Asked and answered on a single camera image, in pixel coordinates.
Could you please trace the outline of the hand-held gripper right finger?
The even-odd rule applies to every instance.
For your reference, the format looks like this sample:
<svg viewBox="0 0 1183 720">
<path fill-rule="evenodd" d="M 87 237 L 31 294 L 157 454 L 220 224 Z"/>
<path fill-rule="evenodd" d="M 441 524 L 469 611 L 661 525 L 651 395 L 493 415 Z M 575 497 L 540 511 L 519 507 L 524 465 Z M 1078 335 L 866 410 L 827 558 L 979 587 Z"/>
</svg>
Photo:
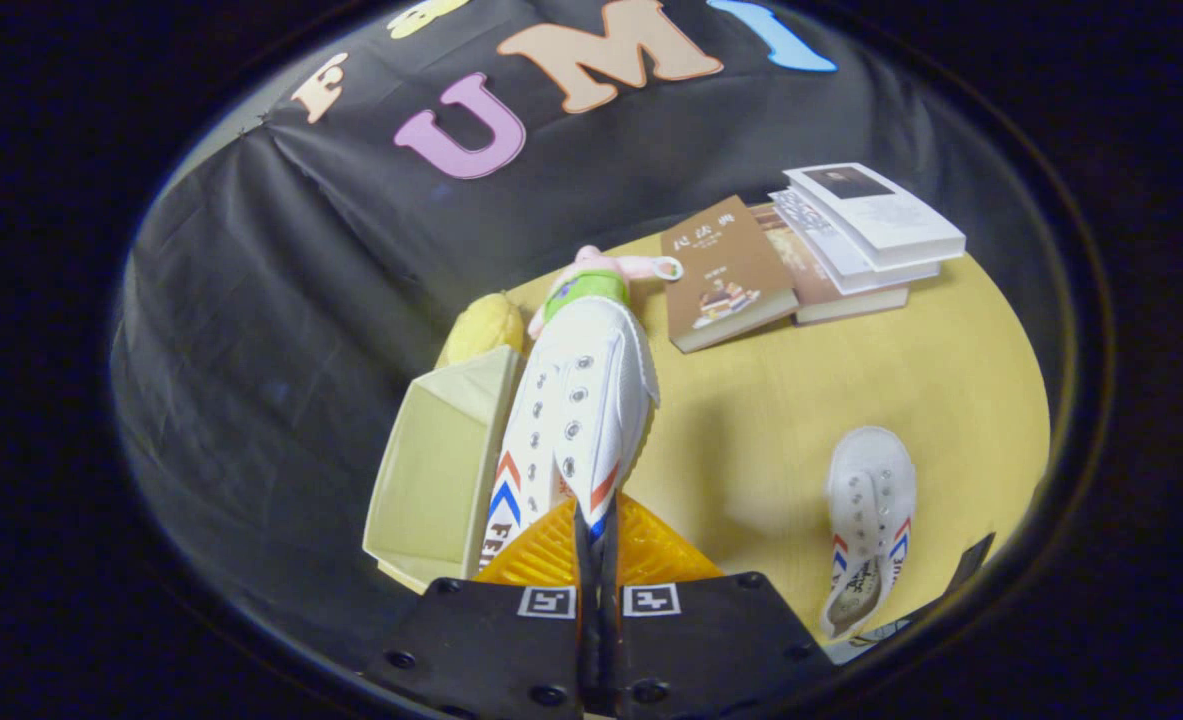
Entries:
<svg viewBox="0 0 1183 720">
<path fill-rule="evenodd" d="M 728 575 L 628 495 L 599 539 L 597 705 L 618 719 L 765 719 L 838 675 L 761 571 Z"/>
</svg>

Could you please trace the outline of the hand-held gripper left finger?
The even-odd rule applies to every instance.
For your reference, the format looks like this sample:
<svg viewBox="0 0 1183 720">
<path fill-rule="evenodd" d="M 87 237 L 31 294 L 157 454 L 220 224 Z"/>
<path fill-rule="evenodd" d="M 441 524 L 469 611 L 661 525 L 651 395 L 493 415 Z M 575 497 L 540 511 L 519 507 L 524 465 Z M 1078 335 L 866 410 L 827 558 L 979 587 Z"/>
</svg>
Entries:
<svg viewBox="0 0 1183 720">
<path fill-rule="evenodd" d="M 577 502 L 560 502 L 476 579 L 432 582 L 364 677 L 463 719 L 597 712 L 597 569 L 586 530 Z"/>
</svg>

